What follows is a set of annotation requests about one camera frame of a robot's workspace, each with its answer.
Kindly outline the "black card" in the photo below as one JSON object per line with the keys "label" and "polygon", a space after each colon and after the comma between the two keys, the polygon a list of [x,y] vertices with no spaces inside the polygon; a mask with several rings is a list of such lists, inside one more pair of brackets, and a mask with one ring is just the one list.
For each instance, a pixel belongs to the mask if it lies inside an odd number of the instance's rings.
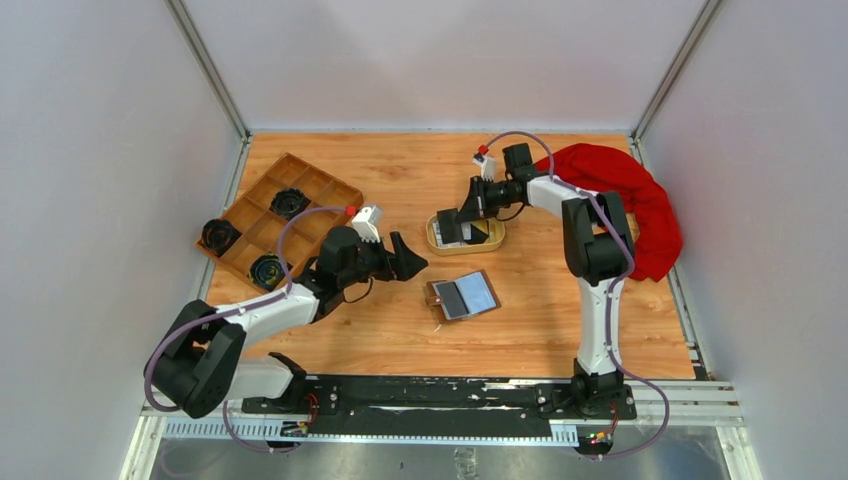
{"label": "black card", "polygon": [[466,318],[470,311],[455,282],[440,282],[434,285],[434,291],[440,298],[446,320],[453,321]]}
{"label": "black card", "polygon": [[456,208],[440,210],[436,214],[439,236],[444,244],[459,243],[464,240],[461,222],[457,219]]}

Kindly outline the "beige oval tray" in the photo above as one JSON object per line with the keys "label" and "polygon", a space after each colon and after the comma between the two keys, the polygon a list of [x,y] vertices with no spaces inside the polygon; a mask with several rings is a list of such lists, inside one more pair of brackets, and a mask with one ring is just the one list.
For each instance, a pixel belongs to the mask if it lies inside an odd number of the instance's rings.
{"label": "beige oval tray", "polygon": [[491,252],[497,250],[506,237],[505,225],[498,219],[476,220],[469,222],[472,225],[472,236],[468,241],[469,246],[454,249],[438,249],[434,242],[432,227],[430,226],[434,220],[437,220],[436,216],[431,216],[425,222],[425,236],[429,249],[438,256],[458,256]]}

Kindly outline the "brown leather card holder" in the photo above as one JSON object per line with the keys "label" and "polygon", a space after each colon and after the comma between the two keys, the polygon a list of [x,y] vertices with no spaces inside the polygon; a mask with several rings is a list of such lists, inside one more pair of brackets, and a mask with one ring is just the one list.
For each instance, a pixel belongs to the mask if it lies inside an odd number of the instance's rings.
{"label": "brown leather card holder", "polygon": [[[462,293],[470,314],[463,319],[449,321],[445,319],[440,298],[434,291],[434,285],[440,282],[455,282]],[[483,314],[490,313],[502,307],[494,287],[484,270],[465,274],[455,280],[438,280],[427,282],[424,286],[425,305],[433,312],[440,324],[451,324],[465,321]]]}

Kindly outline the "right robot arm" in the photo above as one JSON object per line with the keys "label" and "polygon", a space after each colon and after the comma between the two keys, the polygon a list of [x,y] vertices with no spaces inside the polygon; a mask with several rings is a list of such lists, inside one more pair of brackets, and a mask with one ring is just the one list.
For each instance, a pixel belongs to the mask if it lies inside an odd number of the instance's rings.
{"label": "right robot arm", "polygon": [[596,417],[626,394],[617,328],[623,282],[635,261],[622,199],[538,170],[526,143],[504,148],[503,157],[506,177],[497,181],[495,159],[487,146],[478,148],[472,161],[480,173],[470,179],[464,203],[437,216],[442,239],[458,242],[464,225],[515,204],[561,220],[566,265],[581,298],[581,341],[566,403],[584,417]]}

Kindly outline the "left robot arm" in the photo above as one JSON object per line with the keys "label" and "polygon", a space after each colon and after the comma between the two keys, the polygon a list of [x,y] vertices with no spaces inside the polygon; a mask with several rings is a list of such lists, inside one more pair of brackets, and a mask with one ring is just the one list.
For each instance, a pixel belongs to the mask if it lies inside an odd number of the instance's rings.
{"label": "left robot arm", "polygon": [[186,304],[143,369],[148,402],[194,419],[236,399],[267,398],[283,413],[298,411],[306,400],[305,370],[280,353],[243,358],[243,351],[325,318],[356,283],[408,281],[427,267],[399,232],[391,232],[390,240],[386,248],[337,226],[285,288],[229,306]]}

